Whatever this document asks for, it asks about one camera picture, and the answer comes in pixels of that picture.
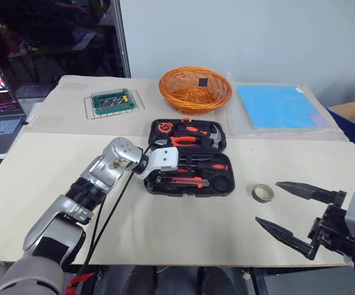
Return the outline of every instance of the wire rack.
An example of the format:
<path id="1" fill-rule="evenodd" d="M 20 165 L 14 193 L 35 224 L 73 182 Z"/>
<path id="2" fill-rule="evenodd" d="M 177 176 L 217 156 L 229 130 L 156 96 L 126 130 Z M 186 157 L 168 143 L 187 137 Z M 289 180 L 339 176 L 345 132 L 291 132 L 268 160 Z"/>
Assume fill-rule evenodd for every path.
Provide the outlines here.
<path id="1" fill-rule="evenodd" d="M 116 116 L 116 115 L 122 115 L 122 114 L 126 114 L 128 112 L 144 111 L 145 105 L 143 104 L 142 99 L 140 98 L 140 95 L 137 92 L 137 90 L 129 90 L 129 93 L 130 93 L 131 99 L 133 99 L 133 101 L 135 103 L 135 107 L 133 109 L 127 109 L 125 111 L 110 112 L 108 114 L 102 114 L 102 115 L 98 115 L 95 113 L 94 103 L 93 103 L 91 97 L 90 96 L 85 97 L 84 98 L 84 109 L 86 110 L 87 120 L 95 120 L 95 119 Z"/>

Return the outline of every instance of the white wall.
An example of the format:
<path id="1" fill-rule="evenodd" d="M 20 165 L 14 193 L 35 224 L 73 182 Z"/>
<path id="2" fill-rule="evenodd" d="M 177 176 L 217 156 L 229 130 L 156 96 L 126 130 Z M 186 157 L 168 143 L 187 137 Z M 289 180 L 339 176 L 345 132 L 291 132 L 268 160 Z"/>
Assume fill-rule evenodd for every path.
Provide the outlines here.
<path id="1" fill-rule="evenodd" d="M 132 77 L 185 65 L 355 97 L 355 0 L 121 0 Z"/>

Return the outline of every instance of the woven basket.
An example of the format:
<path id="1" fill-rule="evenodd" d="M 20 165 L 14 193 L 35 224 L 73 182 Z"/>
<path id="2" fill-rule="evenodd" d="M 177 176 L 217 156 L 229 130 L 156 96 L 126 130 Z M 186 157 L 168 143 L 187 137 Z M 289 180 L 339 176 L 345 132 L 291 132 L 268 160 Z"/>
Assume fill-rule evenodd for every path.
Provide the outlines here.
<path id="1" fill-rule="evenodd" d="M 179 112 L 205 114 L 226 104 L 232 87 L 221 75 L 197 66 L 173 69 L 159 81 L 159 91 Z"/>

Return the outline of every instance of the floor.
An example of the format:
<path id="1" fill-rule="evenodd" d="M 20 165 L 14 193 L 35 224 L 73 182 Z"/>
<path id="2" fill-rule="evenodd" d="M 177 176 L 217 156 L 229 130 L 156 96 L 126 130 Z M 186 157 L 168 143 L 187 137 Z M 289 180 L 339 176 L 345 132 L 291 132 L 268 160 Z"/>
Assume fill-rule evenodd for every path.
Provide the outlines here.
<path id="1" fill-rule="evenodd" d="M 103 274 L 95 287 L 94 295 L 120 295 L 133 266 L 111 266 Z M 197 267 L 157 267 L 157 295 L 195 295 Z M 241 276 L 241 268 L 222 267 L 233 282 L 239 295 L 255 294 L 251 280 L 245 281 Z"/>
<path id="2" fill-rule="evenodd" d="M 133 266 L 107 267 L 98 280 L 94 295 L 120 295 Z M 222 267 L 238 295 L 255 295 L 252 280 L 244 280 L 240 267 Z M 195 295 L 197 267 L 158 267 L 157 295 Z M 331 267 L 265 277 L 268 294 L 261 295 L 355 295 L 352 267 Z"/>

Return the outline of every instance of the orange tool handle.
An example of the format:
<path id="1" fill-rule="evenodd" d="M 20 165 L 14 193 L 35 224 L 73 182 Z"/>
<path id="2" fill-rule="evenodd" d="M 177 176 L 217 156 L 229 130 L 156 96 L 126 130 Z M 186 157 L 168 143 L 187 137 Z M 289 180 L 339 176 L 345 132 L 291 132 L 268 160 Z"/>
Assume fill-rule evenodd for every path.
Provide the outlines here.
<path id="1" fill-rule="evenodd" d="M 196 128 L 196 127 L 193 127 L 193 126 L 188 126 L 187 127 L 187 130 L 188 131 L 192 131 L 192 132 L 201 132 L 201 133 L 203 133 L 203 134 L 207 134 L 207 131 L 199 131 L 199 129 L 198 128 Z"/>
<path id="2" fill-rule="evenodd" d="M 212 168 L 217 169 L 217 170 L 228 171 L 228 166 L 222 165 L 222 164 L 214 164 L 214 165 L 212 165 Z"/>
<path id="3" fill-rule="evenodd" d="M 170 140 L 173 143 L 173 146 L 196 146 L 196 144 L 181 144 L 182 141 L 188 141 L 191 143 L 196 142 L 196 138 L 193 136 L 182 136 L 182 137 L 170 137 Z"/>
<path id="4" fill-rule="evenodd" d="M 191 177 L 191 178 L 184 178 L 184 177 L 170 177 L 172 179 L 171 183 L 177 184 L 195 184 L 198 189 L 203 187 L 202 178 L 201 177 Z"/>
<path id="5" fill-rule="evenodd" d="M 162 133 L 169 133 L 172 131 L 173 124 L 170 122 L 161 122 L 158 124 L 158 130 Z"/>

